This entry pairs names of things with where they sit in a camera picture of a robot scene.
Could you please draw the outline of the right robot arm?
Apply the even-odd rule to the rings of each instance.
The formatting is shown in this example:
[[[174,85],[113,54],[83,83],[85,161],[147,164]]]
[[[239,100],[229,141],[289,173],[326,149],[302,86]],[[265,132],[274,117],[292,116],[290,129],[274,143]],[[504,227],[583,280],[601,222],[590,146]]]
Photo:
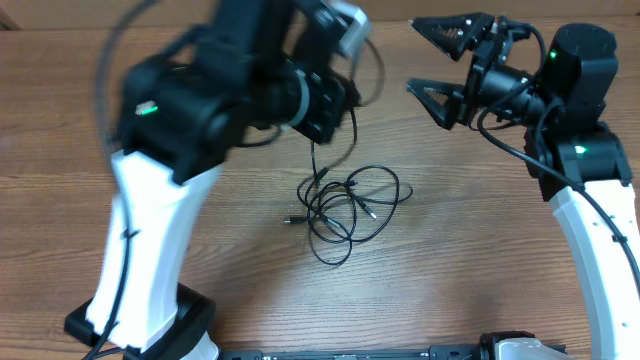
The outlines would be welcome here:
[[[407,90],[443,129],[463,125],[496,141],[524,128],[523,161],[569,245],[587,311],[595,359],[639,355],[639,225],[632,169],[619,137],[602,120],[617,74],[617,43],[589,23],[560,27],[539,45],[534,73],[513,68],[513,45],[538,38],[531,24],[476,12],[417,17],[412,28],[452,60],[472,55],[462,84],[413,78]]]

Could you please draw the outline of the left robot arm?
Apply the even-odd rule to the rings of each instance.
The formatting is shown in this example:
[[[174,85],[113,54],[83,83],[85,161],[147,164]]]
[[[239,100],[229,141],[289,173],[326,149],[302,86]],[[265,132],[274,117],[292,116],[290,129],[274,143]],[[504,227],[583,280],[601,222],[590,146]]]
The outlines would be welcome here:
[[[111,123],[112,57],[147,8],[121,18],[96,69],[96,123],[116,191],[98,288],[64,329],[91,359],[215,359],[214,304],[179,281],[201,207],[249,128],[330,142],[360,99],[331,60],[356,60],[371,24],[345,1],[222,1],[209,22],[129,70]]]

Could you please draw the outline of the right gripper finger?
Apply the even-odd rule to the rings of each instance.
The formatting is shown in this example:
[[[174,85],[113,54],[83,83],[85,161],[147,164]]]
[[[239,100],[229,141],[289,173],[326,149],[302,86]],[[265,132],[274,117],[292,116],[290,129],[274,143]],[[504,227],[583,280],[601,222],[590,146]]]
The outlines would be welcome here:
[[[494,16],[482,12],[445,17],[416,17],[411,27],[449,58],[458,61],[491,30]]]
[[[422,104],[439,127],[452,129],[464,100],[463,85],[411,78],[406,83],[406,89]]]

